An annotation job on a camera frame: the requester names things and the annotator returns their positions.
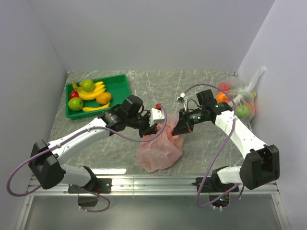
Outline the pink plastic bag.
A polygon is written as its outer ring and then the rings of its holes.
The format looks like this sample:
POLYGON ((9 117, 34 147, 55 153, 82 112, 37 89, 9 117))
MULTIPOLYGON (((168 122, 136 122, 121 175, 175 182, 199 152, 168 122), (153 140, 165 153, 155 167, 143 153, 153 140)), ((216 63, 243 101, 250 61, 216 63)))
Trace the pink plastic bag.
POLYGON ((186 136, 172 135, 177 122, 177 116, 168 114, 166 127, 162 134, 152 141, 140 144, 136 153, 137 162, 147 172, 167 169, 183 155, 186 136))

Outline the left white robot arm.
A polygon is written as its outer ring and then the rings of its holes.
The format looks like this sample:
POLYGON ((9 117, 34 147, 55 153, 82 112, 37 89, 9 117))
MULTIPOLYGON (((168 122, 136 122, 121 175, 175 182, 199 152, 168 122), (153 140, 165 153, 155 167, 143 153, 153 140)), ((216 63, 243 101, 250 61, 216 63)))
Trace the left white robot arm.
POLYGON ((126 127, 139 131, 140 137, 152 135, 157 138, 161 133, 157 124, 165 120, 161 109, 152 108, 144 115, 143 101, 131 95, 123 103, 105 110, 89 124, 75 132, 47 144, 43 140, 34 144, 29 168, 43 189, 50 189, 60 183, 77 185, 90 193, 98 187, 98 179, 87 166, 67 165, 68 160, 82 149, 96 141, 119 135, 126 127))

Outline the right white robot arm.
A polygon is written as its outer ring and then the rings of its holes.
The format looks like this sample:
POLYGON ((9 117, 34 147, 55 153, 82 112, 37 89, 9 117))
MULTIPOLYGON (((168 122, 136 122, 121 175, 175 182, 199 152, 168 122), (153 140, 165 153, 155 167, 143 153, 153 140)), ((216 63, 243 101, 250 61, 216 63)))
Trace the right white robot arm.
POLYGON ((256 137, 234 115, 226 103, 218 103, 211 90, 197 94, 200 107, 193 111, 183 108, 172 131, 173 136, 193 131, 196 124, 211 121, 227 135, 239 149, 244 161, 241 166, 225 166, 214 170, 210 177, 212 188, 223 191, 228 184, 243 184, 249 190, 276 181, 280 177, 279 150, 256 137))

